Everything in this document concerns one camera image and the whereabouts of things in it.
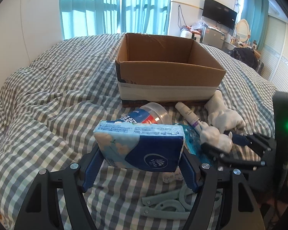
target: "silver screw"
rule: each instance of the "silver screw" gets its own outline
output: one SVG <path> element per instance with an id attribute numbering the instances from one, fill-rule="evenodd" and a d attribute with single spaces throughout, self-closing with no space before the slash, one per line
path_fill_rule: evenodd
<path id="1" fill-rule="evenodd" d="M 238 169 L 234 169 L 234 174 L 236 174 L 236 175 L 240 175 L 240 174 L 241 174 L 241 171 L 238 170 Z"/>
<path id="2" fill-rule="evenodd" d="M 210 168 L 210 165 L 207 164 L 207 163 L 203 163 L 203 164 L 202 164 L 202 168 L 205 169 L 205 170 L 207 170 L 207 169 Z"/>
<path id="3" fill-rule="evenodd" d="M 70 165 L 70 168 L 72 169 L 72 170 L 75 170 L 75 169 L 77 169 L 79 167 L 79 164 L 77 164 L 77 163 L 72 163 L 71 165 Z"/>
<path id="4" fill-rule="evenodd" d="M 38 173 L 40 174 L 40 175 L 43 175 L 43 174 L 45 174 L 46 173 L 46 169 L 41 169 Z"/>

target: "bed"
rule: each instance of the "bed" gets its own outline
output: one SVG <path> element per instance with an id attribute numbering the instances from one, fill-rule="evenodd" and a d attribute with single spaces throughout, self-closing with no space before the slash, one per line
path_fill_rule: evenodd
<path id="1" fill-rule="evenodd" d="M 94 145 L 100 120 L 115 120 L 123 108 L 114 59 L 123 34 L 104 34 L 62 41 L 29 67 L 8 77 L 0 91 L 0 214 L 13 229 L 37 172 L 56 171 L 77 162 Z M 219 86 L 229 108 L 246 122 L 246 133 L 273 136 L 272 95 L 276 88 L 246 64 L 203 45 L 227 70 Z M 186 123 L 173 107 L 173 123 Z M 207 119 L 201 107 L 192 110 Z M 259 160 L 250 149 L 234 146 L 231 155 Z M 159 173 L 117 169 L 103 164 L 93 189 L 84 196 L 98 229 L 181 229 L 184 220 L 140 216 L 141 197 L 174 190 L 181 181 L 163 183 Z M 65 229 L 71 229 L 63 191 L 58 191 Z M 209 226 L 216 224 L 217 203 Z"/>

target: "teal plastic package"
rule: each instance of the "teal plastic package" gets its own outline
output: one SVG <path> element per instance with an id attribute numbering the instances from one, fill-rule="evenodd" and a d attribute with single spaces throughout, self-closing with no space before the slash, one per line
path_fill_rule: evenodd
<path id="1" fill-rule="evenodd" d="M 94 137 L 109 165 L 174 172 L 185 141 L 181 125 L 100 121 Z"/>

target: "teal curtain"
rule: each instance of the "teal curtain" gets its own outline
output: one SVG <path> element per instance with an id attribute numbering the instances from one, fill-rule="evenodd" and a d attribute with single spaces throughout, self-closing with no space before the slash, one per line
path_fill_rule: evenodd
<path id="1" fill-rule="evenodd" d="M 241 19 L 246 19 L 251 30 L 250 42 L 257 42 L 258 50 L 263 47 L 268 21 L 268 0 L 244 0 Z"/>
<path id="2" fill-rule="evenodd" d="M 122 0 L 121 31 L 166 35 L 171 0 Z"/>
<path id="3" fill-rule="evenodd" d="M 167 34 L 170 0 L 60 0 L 64 39 L 141 32 Z"/>

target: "wall-mounted black television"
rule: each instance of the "wall-mounted black television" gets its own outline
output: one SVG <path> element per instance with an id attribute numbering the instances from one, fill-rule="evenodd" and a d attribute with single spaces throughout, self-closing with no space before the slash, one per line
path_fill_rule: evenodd
<path id="1" fill-rule="evenodd" d="M 202 16 L 234 29 L 237 12 L 215 0 L 205 0 Z"/>

